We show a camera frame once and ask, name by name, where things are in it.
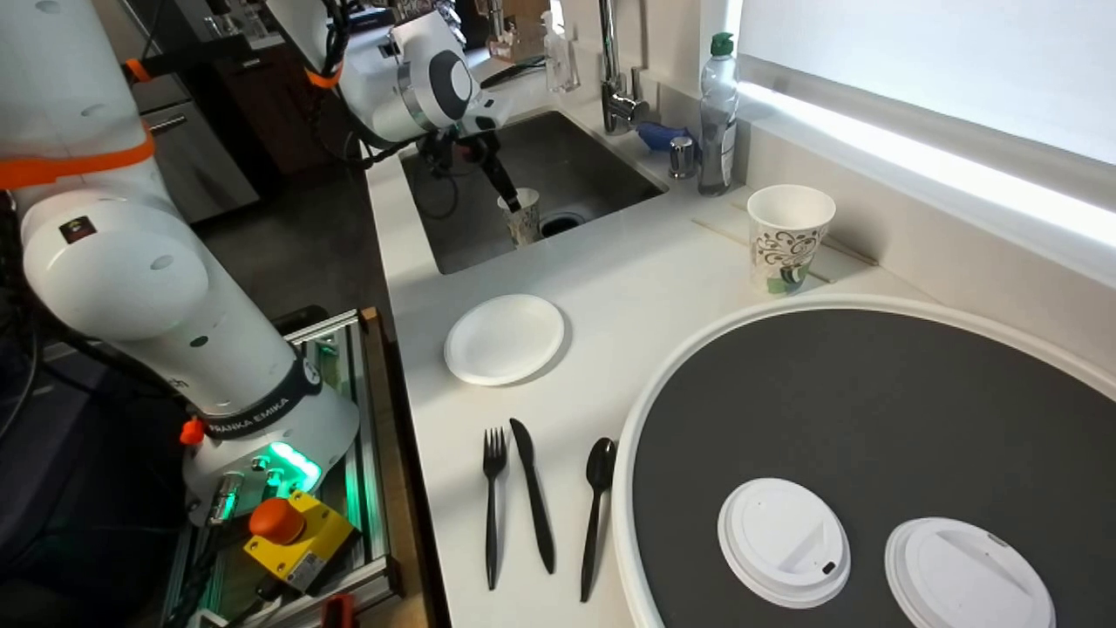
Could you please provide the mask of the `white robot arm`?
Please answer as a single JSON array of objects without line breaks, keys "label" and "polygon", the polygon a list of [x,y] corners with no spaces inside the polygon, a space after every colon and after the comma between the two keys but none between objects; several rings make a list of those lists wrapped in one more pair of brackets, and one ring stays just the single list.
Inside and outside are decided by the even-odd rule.
[{"label": "white robot arm", "polygon": [[[265,5],[377,149],[480,138],[502,120],[458,0],[416,15],[373,0]],[[181,219],[90,0],[0,0],[0,86],[0,193],[16,211],[24,277],[55,320],[195,407],[187,515],[224,524],[319,487],[358,432],[356,403]]]}]

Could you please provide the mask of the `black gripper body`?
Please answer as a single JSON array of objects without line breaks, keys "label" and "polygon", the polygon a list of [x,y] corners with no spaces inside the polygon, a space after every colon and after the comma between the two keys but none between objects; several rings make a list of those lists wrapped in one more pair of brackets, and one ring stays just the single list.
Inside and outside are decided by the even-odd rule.
[{"label": "black gripper body", "polygon": [[493,116],[466,116],[460,124],[417,138],[417,159],[434,170],[450,170],[452,159],[486,162],[500,149],[500,120]]}]

